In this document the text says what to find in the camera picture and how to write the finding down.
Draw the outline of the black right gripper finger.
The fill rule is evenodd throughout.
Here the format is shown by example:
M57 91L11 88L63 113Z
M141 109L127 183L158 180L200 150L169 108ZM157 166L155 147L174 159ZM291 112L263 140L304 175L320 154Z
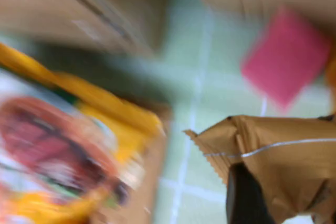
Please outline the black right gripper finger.
M227 222L231 224L274 223L261 187L244 164L231 166L226 196Z

